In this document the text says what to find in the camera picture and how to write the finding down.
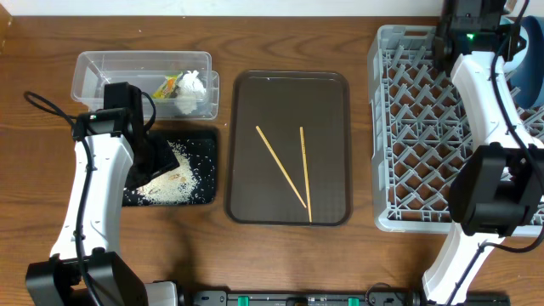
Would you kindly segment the yellow snack wrapper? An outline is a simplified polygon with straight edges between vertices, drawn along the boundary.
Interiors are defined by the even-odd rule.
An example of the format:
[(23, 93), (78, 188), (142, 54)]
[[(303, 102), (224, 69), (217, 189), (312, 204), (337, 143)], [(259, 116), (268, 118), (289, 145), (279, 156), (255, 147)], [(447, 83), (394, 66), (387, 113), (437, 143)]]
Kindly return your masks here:
[(177, 75), (168, 75), (165, 76), (165, 81), (159, 88), (153, 93), (152, 97), (154, 99), (170, 99), (175, 92), (177, 87), (178, 79), (183, 76), (183, 72)]

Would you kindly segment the dark blue plate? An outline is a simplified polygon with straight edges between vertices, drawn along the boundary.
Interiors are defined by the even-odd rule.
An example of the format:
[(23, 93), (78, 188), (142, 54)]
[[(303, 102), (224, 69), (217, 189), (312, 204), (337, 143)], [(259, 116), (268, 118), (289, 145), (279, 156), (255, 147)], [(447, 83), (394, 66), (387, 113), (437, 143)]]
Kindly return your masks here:
[(528, 37), (527, 52), (510, 78), (510, 86), (519, 90), (513, 96), (523, 109), (543, 106), (543, 18), (524, 17), (521, 26)]

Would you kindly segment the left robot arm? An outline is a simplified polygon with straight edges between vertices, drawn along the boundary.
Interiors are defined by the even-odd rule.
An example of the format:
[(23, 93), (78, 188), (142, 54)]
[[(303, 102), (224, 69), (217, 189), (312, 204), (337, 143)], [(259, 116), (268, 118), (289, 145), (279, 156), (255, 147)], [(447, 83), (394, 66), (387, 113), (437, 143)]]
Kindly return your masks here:
[(123, 194), (179, 166), (164, 137), (144, 118), (150, 96), (127, 82), (105, 85), (104, 105), (69, 116), (44, 97), (24, 98), (64, 118), (75, 142), (76, 171), (65, 221), (48, 260), (29, 265), (25, 285), (36, 305), (180, 305), (173, 280), (145, 284), (120, 255)]

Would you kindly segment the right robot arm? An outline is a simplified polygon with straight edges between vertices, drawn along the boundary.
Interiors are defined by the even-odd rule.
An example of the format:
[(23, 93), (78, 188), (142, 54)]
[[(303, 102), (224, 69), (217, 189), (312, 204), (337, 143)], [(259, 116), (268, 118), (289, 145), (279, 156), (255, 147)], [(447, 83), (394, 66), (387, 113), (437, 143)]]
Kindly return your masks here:
[(415, 305), (463, 305), (493, 250), (528, 225), (543, 197), (543, 143), (520, 109), (543, 103), (543, 21), (527, 3), (448, 0), (433, 62), (459, 93), (472, 135), (472, 155), (450, 185), (452, 224), (422, 277)]

